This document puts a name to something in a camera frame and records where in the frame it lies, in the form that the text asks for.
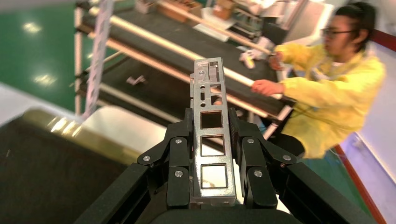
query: black hair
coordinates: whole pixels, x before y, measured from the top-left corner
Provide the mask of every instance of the black hair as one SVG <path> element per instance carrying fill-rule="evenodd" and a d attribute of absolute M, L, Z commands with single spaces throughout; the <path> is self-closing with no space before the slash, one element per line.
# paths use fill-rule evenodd
<path fill-rule="evenodd" d="M 357 52 L 366 49 L 366 44 L 374 33 L 376 14 L 374 6 L 362 1 L 348 4 L 336 11 L 335 15 L 344 15 L 356 20 L 355 23 L 351 24 L 352 30 L 355 30 L 354 38 L 359 36 L 360 30 L 368 31 L 367 38 L 359 43 Z"/>

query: white object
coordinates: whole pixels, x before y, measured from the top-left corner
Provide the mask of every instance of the white object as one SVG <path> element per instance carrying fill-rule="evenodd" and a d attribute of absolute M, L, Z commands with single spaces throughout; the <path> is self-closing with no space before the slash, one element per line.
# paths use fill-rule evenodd
<path fill-rule="evenodd" d="M 236 21 L 232 18 L 230 18 L 228 20 L 222 20 L 221 18 L 213 15 L 213 8 L 211 8 L 211 7 L 202 8 L 201 15 L 202 15 L 202 19 L 209 21 L 213 24 L 216 24 L 216 25 L 218 25 L 219 28 L 224 29 L 224 30 L 229 29 L 236 23 Z M 217 32 L 203 23 L 200 23 L 200 24 L 194 26 L 194 29 L 198 30 L 208 36 L 211 36 L 215 39 L 218 39 L 222 42 L 227 42 L 228 39 L 230 38 L 230 36 L 222 34 L 220 32 Z"/>
<path fill-rule="evenodd" d="M 257 45 L 262 46 L 263 48 L 270 49 L 274 46 L 274 44 L 266 37 L 261 36 L 257 42 Z M 256 49 L 251 49 L 254 55 L 255 60 L 262 60 L 267 55 L 263 54 L 261 51 Z"/>
<path fill-rule="evenodd" d="M 262 16 L 279 18 L 283 16 L 286 5 L 287 1 L 275 1 Z"/>
<path fill-rule="evenodd" d="M 252 50 L 247 50 L 244 53 L 242 53 L 239 57 L 239 60 L 244 62 L 245 66 L 248 69 L 254 69 L 255 68 L 255 62 L 253 61 L 255 58 L 255 55 Z"/>
<path fill-rule="evenodd" d="M 102 79 L 106 54 L 105 42 L 109 37 L 110 17 L 113 14 L 113 6 L 114 2 L 112 0 L 102 0 L 99 4 L 100 9 L 95 21 L 96 37 L 93 40 L 93 56 L 87 81 L 84 118 L 89 117 L 96 110 L 96 102 L 99 98 L 99 84 Z"/>
<path fill-rule="evenodd" d="M 260 15 L 263 12 L 263 10 L 264 10 L 262 8 L 262 6 L 259 5 L 259 4 L 251 5 L 248 8 L 249 8 L 250 13 L 253 14 L 253 15 Z"/>

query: square hole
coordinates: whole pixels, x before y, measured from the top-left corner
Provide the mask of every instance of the square hole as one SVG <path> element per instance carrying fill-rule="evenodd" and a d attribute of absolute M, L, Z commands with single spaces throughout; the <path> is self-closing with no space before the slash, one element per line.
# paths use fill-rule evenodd
<path fill-rule="evenodd" d="M 223 105 L 222 96 L 211 96 L 211 103 L 212 105 Z"/>
<path fill-rule="evenodd" d="M 202 188 L 226 188 L 227 176 L 225 165 L 202 166 Z"/>
<path fill-rule="evenodd" d="M 205 140 L 210 140 L 215 143 L 218 143 L 220 147 L 216 147 L 216 149 L 203 145 L 202 143 Z M 205 136 L 201 137 L 201 156 L 216 156 L 216 155 L 225 155 L 226 149 L 224 148 L 224 135 L 219 136 Z"/>
<path fill-rule="evenodd" d="M 211 93 L 221 93 L 221 85 L 220 84 L 211 84 Z"/>
<path fill-rule="evenodd" d="M 221 111 L 202 111 L 201 129 L 223 127 Z"/>
<path fill-rule="evenodd" d="M 218 62 L 210 62 L 209 65 L 215 66 L 217 68 L 219 66 L 219 63 Z"/>

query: metal plate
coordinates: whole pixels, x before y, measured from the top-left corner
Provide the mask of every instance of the metal plate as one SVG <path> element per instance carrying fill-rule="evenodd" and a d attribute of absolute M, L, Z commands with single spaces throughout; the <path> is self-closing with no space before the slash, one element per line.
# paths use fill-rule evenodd
<path fill-rule="evenodd" d="M 229 203 L 236 199 L 233 175 L 233 159 L 228 123 L 223 63 L 221 58 L 196 60 L 194 74 L 191 75 L 191 107 L 194 109 L 194 158 L 193 158 L 193 201 L 197 203 Z M 211 97 L 221 99 L 220 105 L 214 105 Z M 205 116 L 217 118 L 217 122 L 205 124 Z M 205 155 L 202 152 L 202 139 L 220 137 L 223 140 L 223 155 Z M 225 184 L 216 186 L 204 184 L 203 169 L 215 166 L 224 168 Z"/>

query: box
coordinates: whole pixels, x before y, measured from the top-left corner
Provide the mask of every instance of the box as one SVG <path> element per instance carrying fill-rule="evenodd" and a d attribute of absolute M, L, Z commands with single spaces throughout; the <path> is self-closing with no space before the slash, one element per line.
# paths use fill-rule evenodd
<path fill-rule="evenodd" d="M 213 14 L 223 20 L 228 20 L 233 14 L 235 2 L 231 0 L 218 0 L 213 7 Z"/>
<path fill-rule="evenodd" d="M 164 0 L 186 12 L 189 12 L 193 15 L 198 16 L 199 18 L 201 18 L 201 9 L 202 9 L 202 4 L 193 0 Z M 170 9 L 167 9 L 161 5 L 158 5 L 157 7 L 157 11 L 174 19 L 177 20 L 179 22 L 183 22 L 183 23 L 187 23 L 191 26 L 196 26 L 197 22 L 195 21 L 191 21 L 189 20 L 187 17 L 180 15 Z"/>
<path fill-rule="evenodd" d="M 136 0 L 135 10 L 147 14 L 156 10 L 157 3 L 154 0 Z"/>

